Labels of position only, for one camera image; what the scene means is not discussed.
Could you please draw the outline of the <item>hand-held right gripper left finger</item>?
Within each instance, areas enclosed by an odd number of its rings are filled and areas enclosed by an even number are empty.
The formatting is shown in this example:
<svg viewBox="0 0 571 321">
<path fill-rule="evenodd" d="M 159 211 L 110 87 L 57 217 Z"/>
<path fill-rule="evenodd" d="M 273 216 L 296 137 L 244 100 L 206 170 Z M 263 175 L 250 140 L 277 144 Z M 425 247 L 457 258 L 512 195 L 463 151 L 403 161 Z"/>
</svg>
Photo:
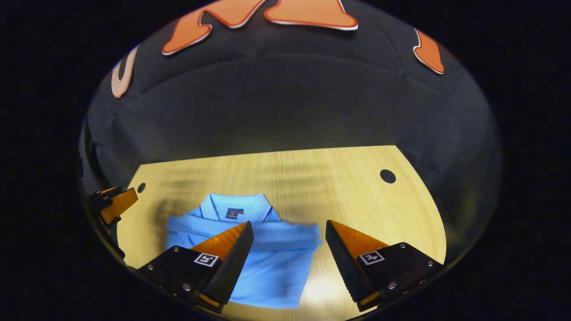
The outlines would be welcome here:
<svg viewBox="0 0 571 321">
<path fill-rule="evenodd" d="M 143 264 L 138 275 L 193 308 L 221 313 L 254 242 L 250 221 L 192 248 L 172 246 Z"/>
</svg>

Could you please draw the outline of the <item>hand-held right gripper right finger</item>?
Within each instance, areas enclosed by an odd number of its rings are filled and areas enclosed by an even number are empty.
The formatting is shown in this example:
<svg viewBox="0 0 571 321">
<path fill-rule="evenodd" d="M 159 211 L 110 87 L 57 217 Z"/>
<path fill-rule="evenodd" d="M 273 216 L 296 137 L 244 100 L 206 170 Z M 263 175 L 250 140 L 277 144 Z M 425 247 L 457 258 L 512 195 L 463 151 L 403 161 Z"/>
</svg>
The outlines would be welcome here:
<svg viewBox="0 0 571 321">
<path fill-rule="evenodd" d="M 361 312 L 412 293 L 444 267 L 406 242 L 388 245 L 333 220 L 326 223 L 326 242 Z"/>
</svg>

